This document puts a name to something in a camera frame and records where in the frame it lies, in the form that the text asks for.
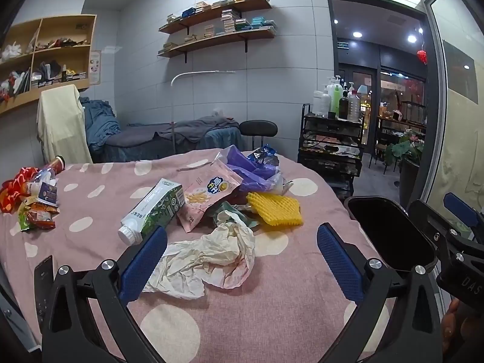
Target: black stool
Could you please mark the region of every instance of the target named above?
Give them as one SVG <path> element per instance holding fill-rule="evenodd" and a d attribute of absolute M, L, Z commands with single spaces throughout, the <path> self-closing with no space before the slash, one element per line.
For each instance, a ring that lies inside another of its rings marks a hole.
<path fill-rule="evenodd" d="M 265 136 L 276 136 L 277 125 L 275 125 L 272 121 L 267 120 L 248 120 L 239 124 L 239 130 L 242 135 L 252 137 L 252 150 L 254 150 L 254 137 L 260 136 L 260 146 L 262 147 L 262 142 Z"/>

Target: pink snack bag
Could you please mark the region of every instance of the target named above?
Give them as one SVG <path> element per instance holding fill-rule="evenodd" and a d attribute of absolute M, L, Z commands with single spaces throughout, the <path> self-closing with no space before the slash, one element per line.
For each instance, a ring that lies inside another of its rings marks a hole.
<path fill-rule="evenodd" d="M 243 180 L 220 160 L 194 169 L 192 173 L 193 183 L 183 188 L 185 205 L 177 213 L 185 232 L 191 232 L 205 211 L 234 191 Z"/>

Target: blue gripper pad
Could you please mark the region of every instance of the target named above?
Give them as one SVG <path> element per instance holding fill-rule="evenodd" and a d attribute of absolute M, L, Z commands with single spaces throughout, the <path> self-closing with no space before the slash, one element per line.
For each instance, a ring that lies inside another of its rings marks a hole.
<path fill-rule="evenodd" d="M 364 298 L 359 270 L 325 225 L 319 227 L 316 242 L 344 296 L 358 305 Z"/>
<path fill-rule="evenodd" d="M 167 245 L 168 236 L 163 227 L 158 227 L 121 276 L 119 300 L 124 305 L 139 298 Z"/>
<path fill-rule="evenodd" d="M 451 192 L 444 196 L 444 206 L 468 228 L 476 227 L 478 224 L 477 214 L 467 203 Z"/>

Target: potted plant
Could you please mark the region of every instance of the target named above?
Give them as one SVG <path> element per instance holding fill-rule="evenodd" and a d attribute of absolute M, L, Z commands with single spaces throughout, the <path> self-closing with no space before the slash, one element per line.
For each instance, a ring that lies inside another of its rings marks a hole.
<path fill-rule="evenodd" d="M 391 165 L 394 162 L 400 162 L 401 165 L 399 197 L 400 205 L 403 208 L 407 208 L 410 201 L 423 150 L 423 141 L 412 130 L 406 131 L 398 143 L 388 145 L 385 150 L 386 165 Z"/>

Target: blue blanket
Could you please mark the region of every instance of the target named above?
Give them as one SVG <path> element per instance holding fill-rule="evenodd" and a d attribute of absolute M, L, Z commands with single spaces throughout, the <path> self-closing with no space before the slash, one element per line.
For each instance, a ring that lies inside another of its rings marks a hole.
<path fill-rule="evenodd" d="M 89 150 L 100 151 L 110 136 L 121 132 L 119 122 L 108 102 L 90 100 L 87 96 L 80 97 L 79 101 L 85 108 L 84 121 Z"/>

